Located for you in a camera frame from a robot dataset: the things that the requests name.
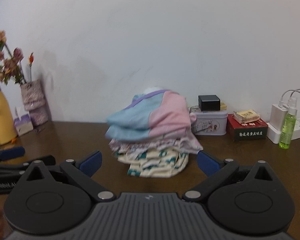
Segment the pink blue mesh shirt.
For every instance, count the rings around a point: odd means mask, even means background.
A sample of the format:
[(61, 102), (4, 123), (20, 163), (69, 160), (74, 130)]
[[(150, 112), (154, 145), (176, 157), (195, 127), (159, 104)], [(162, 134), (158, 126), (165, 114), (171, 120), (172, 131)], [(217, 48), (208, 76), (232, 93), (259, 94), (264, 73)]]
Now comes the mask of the pink blue mesh shirt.
[(106, 137), (118, 141), (146, 141), (191, 128), (185, 97), (172, 90), (136, 95), (126, 108), (107, 117)]

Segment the yellow thermos jug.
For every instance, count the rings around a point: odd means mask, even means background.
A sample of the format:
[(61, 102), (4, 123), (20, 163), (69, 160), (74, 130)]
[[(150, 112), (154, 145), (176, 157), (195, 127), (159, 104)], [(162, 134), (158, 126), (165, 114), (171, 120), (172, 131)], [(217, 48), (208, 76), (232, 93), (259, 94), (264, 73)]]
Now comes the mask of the yellow thermos jug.
[(16, 136), (10, 106), (0, 88), (0, 145), (11, 142)]

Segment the purple tissue box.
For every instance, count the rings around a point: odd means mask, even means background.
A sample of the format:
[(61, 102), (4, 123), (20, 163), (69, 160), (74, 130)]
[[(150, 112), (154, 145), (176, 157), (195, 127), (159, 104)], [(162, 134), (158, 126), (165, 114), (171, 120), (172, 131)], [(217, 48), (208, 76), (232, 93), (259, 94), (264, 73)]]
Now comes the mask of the purple tissue box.
[(20, 107), (14, 108), (14, 127), (19, 137), (33, 131), (33, 123), (28, 112), (22, 112)]

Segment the red black box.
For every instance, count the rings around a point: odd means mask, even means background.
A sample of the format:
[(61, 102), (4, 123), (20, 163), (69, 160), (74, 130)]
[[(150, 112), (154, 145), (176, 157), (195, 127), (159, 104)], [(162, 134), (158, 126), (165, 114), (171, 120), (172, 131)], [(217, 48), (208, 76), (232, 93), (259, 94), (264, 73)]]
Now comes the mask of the red black box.
[(265, 139), (268, 124), (262, 119), (247, 124), (240, 124), (232, 114), (228, 114), (226, 131), (233, 141)]

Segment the purple floral folded cloth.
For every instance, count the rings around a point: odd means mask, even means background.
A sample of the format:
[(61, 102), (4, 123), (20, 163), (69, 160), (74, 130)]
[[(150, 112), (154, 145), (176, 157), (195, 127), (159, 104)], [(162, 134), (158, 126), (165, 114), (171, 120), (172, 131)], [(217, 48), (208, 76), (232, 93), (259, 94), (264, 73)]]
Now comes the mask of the purple floral folded cloth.
[[(192, 114), (191, 124), (196, 120)], [(186, 132), (173, 132), (163, 135), (161, 137), (155, 137), (146, 141), (118, 141), (110, 139), (110, 148), (119, 153), (135, 154), (142, 153), (148, 149), (163, 150), (166, 148), (173, 148), (180, 152), (196, 154), (202, 146), (193, 135), (191, 128)]]

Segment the lavender tin box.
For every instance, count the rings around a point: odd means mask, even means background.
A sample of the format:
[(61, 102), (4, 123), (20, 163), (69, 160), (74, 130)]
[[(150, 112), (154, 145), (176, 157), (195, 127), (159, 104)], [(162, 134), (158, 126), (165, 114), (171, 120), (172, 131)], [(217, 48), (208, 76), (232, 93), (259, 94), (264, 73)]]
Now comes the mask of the lavender tin box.
[(199, 106), (190, 108), (190, 114), (196, 116), (192, 124), (192, 133), (197, 136), (203, 135), (225, 135), (228, 113), (226, 110), (201, 111)]

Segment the small yellow packet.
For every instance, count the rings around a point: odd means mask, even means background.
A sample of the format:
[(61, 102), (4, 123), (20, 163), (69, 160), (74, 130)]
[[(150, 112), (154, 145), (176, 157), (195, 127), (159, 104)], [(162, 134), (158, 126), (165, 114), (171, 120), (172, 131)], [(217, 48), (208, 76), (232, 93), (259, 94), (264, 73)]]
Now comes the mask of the small yellow packet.
[(233, 118), (239, 124), (247, 124), (250, 122), (258, 121), (261, 118), (261, 115), (256, 113), (253, 109), (249, 109), (246, 111), (233, 112)]

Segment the green white floral folded cloth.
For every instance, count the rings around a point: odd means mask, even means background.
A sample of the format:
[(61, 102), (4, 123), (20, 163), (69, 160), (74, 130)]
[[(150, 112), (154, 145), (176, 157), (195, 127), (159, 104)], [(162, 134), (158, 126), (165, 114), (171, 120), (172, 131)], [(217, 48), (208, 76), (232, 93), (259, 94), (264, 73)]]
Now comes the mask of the green white floral folded cloth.
[(143, 178), (171, 178), (182, 172), (189, 162), (189, 154), (171, 147), (148, 149), (142, 153), (115, 153), (117, 160), (129, 164), (127, 174)]

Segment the green spray bottle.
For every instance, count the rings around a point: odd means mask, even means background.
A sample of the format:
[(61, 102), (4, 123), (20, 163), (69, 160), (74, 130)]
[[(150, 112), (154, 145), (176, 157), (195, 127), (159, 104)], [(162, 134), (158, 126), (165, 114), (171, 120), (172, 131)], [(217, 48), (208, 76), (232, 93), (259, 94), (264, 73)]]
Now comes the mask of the green spray bottle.
[(291, 132), (294, 130), (297, 114), (297, 98), (291, 97), (288, 103), (288, 113), (286, 114), (285, 121), (282, 126), (281, 138), (279, 142), (279, 147), (282, 149), (289, 149), (291, 143)]

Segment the purple vase with dried flowers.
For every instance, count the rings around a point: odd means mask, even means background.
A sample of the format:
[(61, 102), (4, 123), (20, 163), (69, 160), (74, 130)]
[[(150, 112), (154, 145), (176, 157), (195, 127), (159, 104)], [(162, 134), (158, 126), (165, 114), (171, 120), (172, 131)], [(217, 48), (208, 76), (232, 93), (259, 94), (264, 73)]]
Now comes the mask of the purple vase with dried flowers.
[(33, 126), (40, 126), (49, 119), (46, 99), (39, 80), (32, 79), (34, 55), (28, 58), (29, 78), (26, 79), (22, 61), (24, 54), (21, 48), (10, 50), (7, 45), (6, 33), (0, 30), (0, 82), (8, 84), (13, 81), (20, 86), (25, 111), (29, 112)]

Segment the small black box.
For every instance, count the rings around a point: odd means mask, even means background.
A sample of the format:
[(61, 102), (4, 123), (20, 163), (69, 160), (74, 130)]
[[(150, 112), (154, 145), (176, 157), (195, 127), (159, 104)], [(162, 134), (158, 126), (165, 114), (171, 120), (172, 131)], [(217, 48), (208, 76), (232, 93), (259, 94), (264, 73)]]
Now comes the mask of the small black box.
[(220, 111), (221, 100), (217, 95), (199, 95), (198, 106), (204, 111)]

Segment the white extension socket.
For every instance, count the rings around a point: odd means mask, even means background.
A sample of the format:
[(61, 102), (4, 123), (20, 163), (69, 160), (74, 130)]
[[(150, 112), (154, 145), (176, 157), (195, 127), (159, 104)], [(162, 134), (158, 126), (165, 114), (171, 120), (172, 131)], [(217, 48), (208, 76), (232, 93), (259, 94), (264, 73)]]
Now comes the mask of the white extension socket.
[[(296, 119), (293, 132), (288, 130), (291, 133), (291, 140), (300, 139), (300, 118)], [(267, 137), (274, 143), (278, 144), (281, 138), (281, 131), (277, 130), (274, 126), (268, 123)]]

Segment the white round device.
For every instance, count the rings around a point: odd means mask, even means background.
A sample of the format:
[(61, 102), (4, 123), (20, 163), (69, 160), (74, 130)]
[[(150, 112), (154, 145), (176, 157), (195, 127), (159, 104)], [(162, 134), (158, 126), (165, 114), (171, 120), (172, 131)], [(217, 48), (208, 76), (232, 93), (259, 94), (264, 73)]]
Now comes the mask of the white round device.
[(143, 91), (143, 94), (153, 93), (158, 90), (164, 90), (164, 89), (162, 87), (158, 87), (158, 86), (148, 87)]

